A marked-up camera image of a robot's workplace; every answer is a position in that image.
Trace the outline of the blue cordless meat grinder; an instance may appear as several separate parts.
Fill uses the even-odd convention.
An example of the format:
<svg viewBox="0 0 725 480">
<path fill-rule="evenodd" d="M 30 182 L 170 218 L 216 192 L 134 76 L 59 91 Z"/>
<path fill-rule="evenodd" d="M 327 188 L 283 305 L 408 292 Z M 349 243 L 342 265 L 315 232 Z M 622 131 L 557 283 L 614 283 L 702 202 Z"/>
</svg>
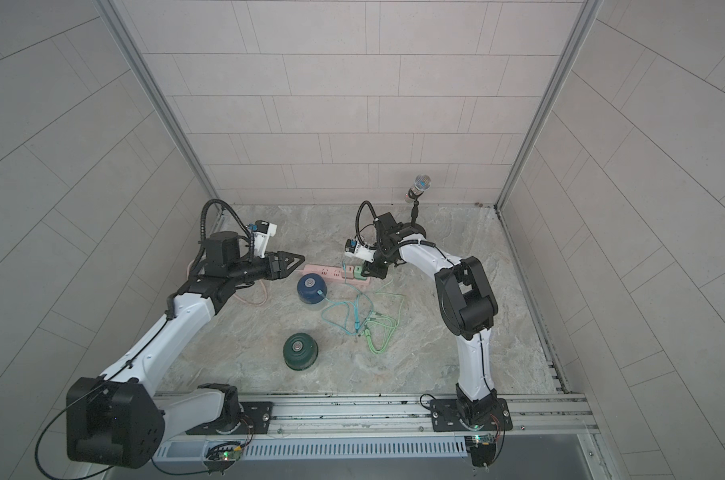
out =
<svg viewBox="0 0 725 480">
<path fill-rule="evenodd" d="M 296 291 L 301 302 L 308 305 L 316 305 L 326 300 L 328 288 L 326 282 L 320 274 L 308 273 L 300 277 Z"/>
</svg>

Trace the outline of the green USB charger adapter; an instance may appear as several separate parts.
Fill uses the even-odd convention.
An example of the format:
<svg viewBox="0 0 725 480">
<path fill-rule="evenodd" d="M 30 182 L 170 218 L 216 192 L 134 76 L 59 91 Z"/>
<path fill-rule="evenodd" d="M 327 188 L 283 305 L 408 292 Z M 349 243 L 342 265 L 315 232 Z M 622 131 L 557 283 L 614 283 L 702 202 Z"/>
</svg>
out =
<svg viewBox="0 0 725 480">
<path fill-rule="evenodd" d="M 354 278 L 360 281 L 368 281 L 369 278 L 364 274 L 362 266 L 354 267 Z"/>
</svg>

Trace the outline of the pink power strip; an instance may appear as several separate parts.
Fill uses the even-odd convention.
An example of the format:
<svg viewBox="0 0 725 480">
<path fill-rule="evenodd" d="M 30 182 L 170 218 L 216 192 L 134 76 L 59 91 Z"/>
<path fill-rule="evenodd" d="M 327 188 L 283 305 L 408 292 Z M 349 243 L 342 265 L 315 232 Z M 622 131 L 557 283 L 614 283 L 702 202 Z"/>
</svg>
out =
<svg viewBox="0 0 725 480">
<path fill-rule="evenodd" d="M 368 281 L 360 281 L 356 279 L 350 281 L 344 280 L 344 278 L 342 278 L 341 267 L 306 264 L 304 265 L 304 269 L 302 269 L 302 274 L 308 273 L 320 274 L 326 283 L 345 283 L 358 287 L 368 286 L 370 284 L 370 278 Z"/>
</svg>

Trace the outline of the green cordless meat grinder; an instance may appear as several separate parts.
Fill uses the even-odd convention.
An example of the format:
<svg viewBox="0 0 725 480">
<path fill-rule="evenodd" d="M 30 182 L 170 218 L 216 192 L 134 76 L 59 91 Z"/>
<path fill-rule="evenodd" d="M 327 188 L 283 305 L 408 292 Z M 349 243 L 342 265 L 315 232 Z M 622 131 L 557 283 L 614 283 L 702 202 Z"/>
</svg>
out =
<svg viewBox="0 0 725 480">
<path fill-rule="evenodd" d="M 310 334 L 296 333 L 286 339 L 282 355 L 284 363 L 291 370 L 308 370 L 318 359 L 318 344 Z"/>
</svg>

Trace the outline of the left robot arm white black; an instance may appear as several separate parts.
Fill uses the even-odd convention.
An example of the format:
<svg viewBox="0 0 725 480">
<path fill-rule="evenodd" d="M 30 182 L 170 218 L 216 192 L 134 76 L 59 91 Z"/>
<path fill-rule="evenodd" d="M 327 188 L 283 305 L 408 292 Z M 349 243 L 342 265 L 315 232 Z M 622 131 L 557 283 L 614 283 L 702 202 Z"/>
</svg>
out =
<svg viewBox="0 0 725 480">
<path fill-rule="evenodd" d="M 72 461 L 138 469 L 162 442 L 196 427 L 230 433 L 244 424 L 236 386 L 212 383 L 176 400 L 156 401 L 158 385 L 196 333 L 236 292 L 288 278 L 300 254 L 268 251 L 276 226 L 200 232 L 188 278 L 166 299 L 160 320 L 102 374 L 66 394 L 66 454 Z"/>
</svg>

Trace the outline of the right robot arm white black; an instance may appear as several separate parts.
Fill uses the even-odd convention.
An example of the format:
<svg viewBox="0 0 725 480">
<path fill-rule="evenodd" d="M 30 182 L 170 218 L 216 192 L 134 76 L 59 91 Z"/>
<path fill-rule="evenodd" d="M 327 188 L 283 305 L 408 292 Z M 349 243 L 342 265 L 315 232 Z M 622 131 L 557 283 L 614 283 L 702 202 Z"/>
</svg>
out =
<svg viewBox="0 0 725 480">
<path fill-rule="evenodd" d="M 408 222 L 391 213 L 378 214 L 364 200 L 354 219 L 354 238 L 344 253 L 363 261 L 362 276 L 386 278 L 392 266 L 409 264 L 434 281 L 438 312 L 455 336 L 459 378 L 456 407 L 470 429 L 486 426 L 499 406 L 491 373 L 490 341 L 499 307 L 480 260 L 443 252 L 416 223 L 418 204 Z"/>
</svg>

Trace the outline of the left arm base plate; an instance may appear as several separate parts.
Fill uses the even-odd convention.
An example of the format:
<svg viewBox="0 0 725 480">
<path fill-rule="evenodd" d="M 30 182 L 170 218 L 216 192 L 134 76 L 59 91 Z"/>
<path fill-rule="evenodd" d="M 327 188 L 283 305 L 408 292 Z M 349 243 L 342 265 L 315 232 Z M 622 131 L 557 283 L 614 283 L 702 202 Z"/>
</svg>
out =
<svg viewBox="0 0 725 480">
<path fill-rule="evenodd" d="M 224 411 L 218 419 L 200 424 L 186 435 L 228 436 L 228 435 L 262 435 L 268 433 L 272 419 L 272 402 L 244 402 L 238 405 L 236 412 Z"/>
</svg>

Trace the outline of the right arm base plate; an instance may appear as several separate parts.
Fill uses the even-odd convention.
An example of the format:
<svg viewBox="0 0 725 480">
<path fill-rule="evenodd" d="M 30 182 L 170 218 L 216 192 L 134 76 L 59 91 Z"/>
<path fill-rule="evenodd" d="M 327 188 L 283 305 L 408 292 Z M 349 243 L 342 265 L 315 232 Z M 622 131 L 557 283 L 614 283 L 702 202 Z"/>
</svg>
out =
<svg viewBox="0 0 725 480">
<path fill-rule="evenodd" d="M 469 402 L 456 398 L 428 402 L 435 432 L 498 432 L 513 429 L 506 400 L 503 398 Z"/>
</svg>

